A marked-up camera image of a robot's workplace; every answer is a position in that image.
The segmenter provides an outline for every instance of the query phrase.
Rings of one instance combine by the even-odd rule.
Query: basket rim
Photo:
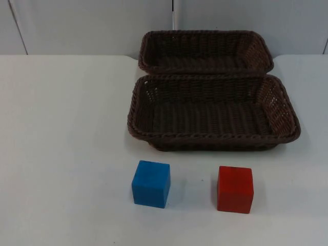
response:
[[[152,73],[154,74],[163,74],[161,72],[158,72],[157,70],[160,69],[160,68],[164,68],[163,66],[155,66],[155,65],[152,65],[150,63],[147,63],[145,62],[145,50],[146,50],[146,47],[148,46],[148,41],[150,40],[150,37],[152,35],[156,35],[156,34],[176,34],[176,35],[179,35],[179,34],[224,34],[224,33],[245,33],[245,34],[251,34],[253,36],[256,36],[260,41],[261,41],[261,44],[266,52],[266,54],[268,55],[268,59],[270,61],[270,65],[263,69],[262,71],[261,70],[257,70],[257,69],[233,69],[233,68],[230,68],[230,69],[227,69],[227,68],[206,68],[206,71],[216,71],[218,73],[220,72],[230,72],[230,71],[233,71],[233,72],[247,72],[247,73],[268,73],[270,72],[273,68],[274,68],[274,62],[273,62],[273,58],[272,58],[272,55],[265,43],[265,40],[263,39],[263,37],[258,34],[257,32],[255,31],[249,31],[249,30],[168,30],[168,31],[165,31],[165,30],[160,30],[160,31],[149,31],[147,32],[143,38],[142,38],[142,41],[141,41],[141,48],[140,48],[140,52],[139,52],[139,58],[138,58],[138,65],[139,67],[144,70],[144,71],[151,71]],[[173,71],[185,71],[186,69],[185,68],[167,68],[167,70],[173,70]]]
[[[226,133],[226,134],[214,134],[214,133],[172,133],[172,132],[145,132],[141,129],[139,129],[136,124],[135,124],[135,120],[136,120],[136,111],[135,109],[137,109],[139,107],[139,101],[137,98],[137,94],[139,95],[139,92],[141,90],[141,84],[148,80],[148,79],[164,79],[164,80],[170,80],[172,78],[174,79],[182,79],[182,80],[191,80],[191,79],[195,79],[197,78],[197,80],[215,80],[218,78],[240,78],[243,79],[245,77],[262,77],[263,80],[265,79],[273,79],[275,81],[278,82],[278,85],[280,86],[280,89],[282,91],[282,96],[284,97],[290,113],[293,117],[293,121],[295,124],[295,128],[294,131],[290,133],[290,135],[287,136],[277,136],[275,134],[267,134],[267,135],[259,135],[259,134],[231,134],[231,133]],[[300,123],[299,120],[296,116],[295,110],[290,102],[290,99],[288,97],[288,94],[286,92],[286,89],[284,87],[284,85],[282,84],[281,80],[279,78],[277,78],[276,76],[273,75],[261,75],[261,74],[248,74],[245,75],[244,77],[239,77],[236,75],[146,75],[141,77],[140,79],[138,79],[138,81],[135,84],[134,90],[133,90],[133,96],[132,96],[132,100],[131,100],[131,106],[130,106],[130,111],[129,111],[129,115],[128,115],[128,128],[129,131],[131,133],[131,135],[133,135],[134,137],[140,139],[140,140],[151,140],[151,139],[158,139],[158,138],[169,138],[169,139],[218,139],[218,140],[232,140],[232,139],[238,139],[238,141],[241,141],[243,139],[247,139],[247,142],[251,140],[253,140],[254,142],[256,142],[257,140],[266,140],[267,142],[265,143],[287,143],[287,142],[292,142],[296,139],[298,139],[298,137],[300,136],[301,133],[301,128],[300,128]]]

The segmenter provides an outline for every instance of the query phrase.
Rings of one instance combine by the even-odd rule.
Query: wicker basket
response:
[[[270,75],[147,75],[135,85],[128,128],[161,151],[266,150],[300,135]]]
[[[273,61],[252,31],[152,31],[142,40],[139,66],[149,74],[266,74]]]

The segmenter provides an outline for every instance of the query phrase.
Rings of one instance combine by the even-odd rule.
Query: red cube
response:
[[[250,168],[219,168],[217,210],[249,214],[253,201],[253,175]]]

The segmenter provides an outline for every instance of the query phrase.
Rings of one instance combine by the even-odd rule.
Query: white wall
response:
[[[0,54],[25,54],[8,2],[0,0]]]
[[[327,0],[175,0],[179,29],[254,30],[271,53],[322,54]]]
[[[171,0],[11,0],[29,54],[137,57],[142,36],[172,28]]]

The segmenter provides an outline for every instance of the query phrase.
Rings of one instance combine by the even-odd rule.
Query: blue cube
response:
[[[169,164],[141,160],[132,181],[134,203],[163,209],[170,185]]]

